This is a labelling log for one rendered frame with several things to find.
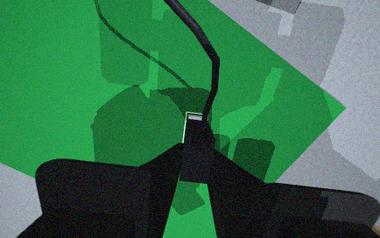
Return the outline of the green circuit board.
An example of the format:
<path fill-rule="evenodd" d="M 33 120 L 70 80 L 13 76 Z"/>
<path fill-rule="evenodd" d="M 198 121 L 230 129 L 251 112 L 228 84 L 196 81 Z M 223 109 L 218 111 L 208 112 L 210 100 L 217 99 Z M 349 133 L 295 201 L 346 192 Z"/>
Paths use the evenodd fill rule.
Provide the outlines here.
<path fill-rule="evenodd" d="M 220 58 L 215 149 L 274 183 L 345 107 L 208 0 L 178 0 Z M 212 60 L 164 0 L 0 0 L 0 163 L 143 165 L 201 120 Z M 164 238 L 217 238 L 208 184 L 179 181 Z"/>

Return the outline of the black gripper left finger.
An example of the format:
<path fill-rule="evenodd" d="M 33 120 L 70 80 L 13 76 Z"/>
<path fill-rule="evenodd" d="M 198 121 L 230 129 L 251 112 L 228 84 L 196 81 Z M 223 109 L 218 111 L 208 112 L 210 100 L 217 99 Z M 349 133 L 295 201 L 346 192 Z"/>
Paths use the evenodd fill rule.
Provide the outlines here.
<path fill-rule="evenodd" d="M 131 216 L 135 238 L 163 238 L 183 143 L 137 166 L 59 158 L 35 173 L 42 213 L 61 208 Z"/>

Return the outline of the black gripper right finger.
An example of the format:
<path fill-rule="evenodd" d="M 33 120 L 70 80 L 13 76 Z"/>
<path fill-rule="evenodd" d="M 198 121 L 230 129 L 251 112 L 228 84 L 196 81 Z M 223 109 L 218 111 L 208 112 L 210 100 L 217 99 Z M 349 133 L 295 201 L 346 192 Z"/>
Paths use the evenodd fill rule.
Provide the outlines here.
<path fill-rule="evenodd" d="M 362 223 L 370 229 L 379 202 L 367 194 L 264 183 L 214 149 L 208 193 L 217 238 L 275 238 L 286 216 Z"/>

